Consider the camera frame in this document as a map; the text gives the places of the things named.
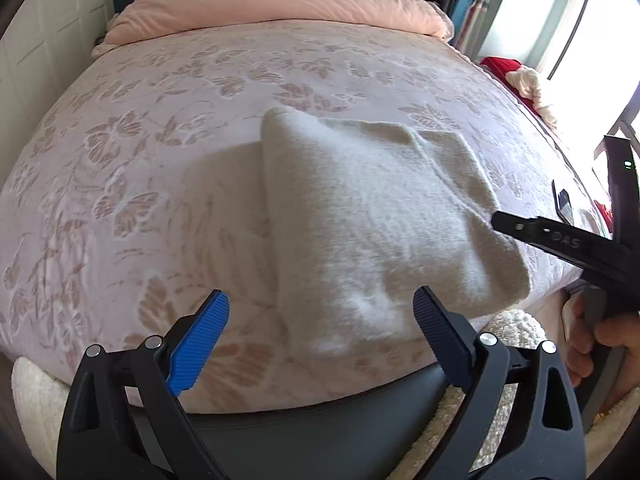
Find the person's right hand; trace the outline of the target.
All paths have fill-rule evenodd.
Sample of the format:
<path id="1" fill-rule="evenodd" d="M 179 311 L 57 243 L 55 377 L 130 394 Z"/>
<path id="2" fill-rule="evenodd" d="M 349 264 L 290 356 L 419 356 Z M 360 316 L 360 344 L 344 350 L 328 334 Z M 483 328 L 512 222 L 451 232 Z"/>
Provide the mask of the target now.
<path id="1" fill-rule="evenodd" d="M 616 396 L 624 396 L 639 385 L 639 315 L 623 313 L 599 322 L 595 328 L 586 324 L 585 299 L 574 295 L 563 308 L 568 350 L 565 364 L 574 387 L 593 372 L 591 352 L 595 344 L 626 349 L 626 359 L 616 379 Z"/>

